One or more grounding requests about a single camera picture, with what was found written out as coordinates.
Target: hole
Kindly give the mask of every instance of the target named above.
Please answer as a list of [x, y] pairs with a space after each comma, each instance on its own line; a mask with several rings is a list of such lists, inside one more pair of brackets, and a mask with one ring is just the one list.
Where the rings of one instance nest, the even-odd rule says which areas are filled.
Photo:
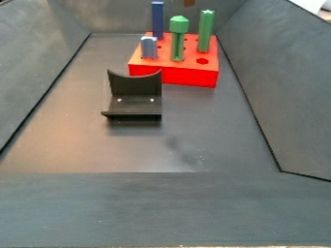
[[198, 58], [196, 63], [200, 64], [200, 65], [207, 65], [210, 63], [210, 61], [206, 58]]

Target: white surface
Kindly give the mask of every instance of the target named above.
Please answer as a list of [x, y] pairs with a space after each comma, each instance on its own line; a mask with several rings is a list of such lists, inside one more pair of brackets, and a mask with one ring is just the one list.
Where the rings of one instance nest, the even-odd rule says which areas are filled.
[[329, 5], [331, 5], [331, 0], [291, 0], [295, 4], [298, 4], [302, 8], [305, 8], [307, 11], [313, 12], [314, 14], [318, 13], [322, 5], [329, 2]]

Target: bin floor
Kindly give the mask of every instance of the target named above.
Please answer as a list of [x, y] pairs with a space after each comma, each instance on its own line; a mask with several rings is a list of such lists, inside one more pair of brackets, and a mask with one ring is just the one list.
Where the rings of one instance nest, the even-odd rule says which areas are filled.
[[116, 122], [106, 70], [128, 75], [140, 35], [94, 36], [3, 154], [0, 172], [277, 171], [220, 49], [216, 89], [163, 84], [163, 120]]

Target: red block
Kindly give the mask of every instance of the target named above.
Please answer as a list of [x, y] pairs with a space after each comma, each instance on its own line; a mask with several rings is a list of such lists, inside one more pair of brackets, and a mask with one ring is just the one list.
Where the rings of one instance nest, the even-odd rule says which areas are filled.
[[219, 76], [219, 53], [216, 36], [211, 37], [210, 51], [199, 52], [198, 35], [186, 34], [184, 61], [171, 60], [171, 33], [158, 41], [158, 59], [142, 59], [142, 45], [138, 46], [128, 62], [130, 75], [143, 76], [162, 69], [163, 82], [190, 86], [216, 87]]

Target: black holder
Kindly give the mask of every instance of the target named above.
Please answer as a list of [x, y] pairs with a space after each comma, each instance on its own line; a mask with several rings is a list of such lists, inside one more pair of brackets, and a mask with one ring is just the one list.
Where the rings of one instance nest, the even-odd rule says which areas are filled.
[[162, 70], [155, 74], [126, 77], [107, 70], [111, 88], [108, 111], [102, 115], [110, 119], [162, 118]]

